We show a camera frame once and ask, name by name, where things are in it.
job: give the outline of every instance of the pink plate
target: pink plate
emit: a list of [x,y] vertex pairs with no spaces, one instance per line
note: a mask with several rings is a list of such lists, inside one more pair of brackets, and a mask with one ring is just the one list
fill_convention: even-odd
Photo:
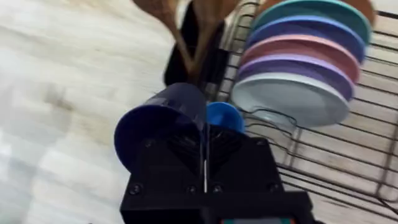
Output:
[[253,45],[242,56],[240,66],[259,57],[274,54],[298,54],[314,57],[336,66],[354,82],[359,79],[359,63],[344,47],[312,35],[280,35]]

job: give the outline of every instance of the wire dish rack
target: wire dish rack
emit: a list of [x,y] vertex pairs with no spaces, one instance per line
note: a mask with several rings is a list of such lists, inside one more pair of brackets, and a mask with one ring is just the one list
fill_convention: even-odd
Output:
[[[229,62],[213,101],[229,101],[258,5],[244,1],[236,10],[225,35]],[[290,121],[282,127],[243,111],[247,133],[271,143],[286,189],[310,192],[315,216],[326,223],[398,222],[398,35],[388,30],[398,17],[379,12],[378,22],[341,124],[301,128],[294,118],[261,109]]]

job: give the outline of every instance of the wooden spoon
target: wooden spoon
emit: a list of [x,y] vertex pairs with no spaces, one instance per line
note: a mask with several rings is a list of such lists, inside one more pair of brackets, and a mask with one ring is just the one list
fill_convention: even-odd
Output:
[[185,68],[189,71],[192,67],[192,58],[187,45],[177,25],[175,25],[175,11],[179,0],[133,0],[136,5],[146,13],[160,20],[174,36],[180,50]]
[[193,0],[193,8],[198,19],[199,39],[190,70],[189,80],[197,84],[200,70],[206,57],[211,38],[217,27],[236,8],[240,0]]

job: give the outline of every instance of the cup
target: cup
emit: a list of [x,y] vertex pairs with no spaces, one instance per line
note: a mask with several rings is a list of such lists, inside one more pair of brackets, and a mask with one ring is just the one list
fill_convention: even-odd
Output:
[[134,172],[137,151],[153,140],[171,137],[188,130],[202,138],[206,121],[206,99],[188,83],[174,83],[125,114],[114,134],[116,154],[130,172]]
[[207,123],[233,129],[244,133],[244,120],[241,113],[233,105],[215,102],[207,105]]

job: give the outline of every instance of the black utensil holder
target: black utensil holder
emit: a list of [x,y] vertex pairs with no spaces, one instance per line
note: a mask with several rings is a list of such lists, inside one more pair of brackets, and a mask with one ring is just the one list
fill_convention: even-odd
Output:
[[[223,79],[224,71],[229,57],[229,52],[220,49],[221,39],[223,37],[225,22],[217,28],[208,47],[208,53],[201,68],[199,78],[199,88],[204,89],[206,83],[219,85]],[[185,13],[181,28],[182,36],[187,43],[188,51],[193,57],[197,48],[199,26],[192,3],[189,4]],[[187,82],[188,72],[184,66],[182,56],[177,45],[174,45],[169,63],[164,72],[164,83],[169,86],[173,83]]]

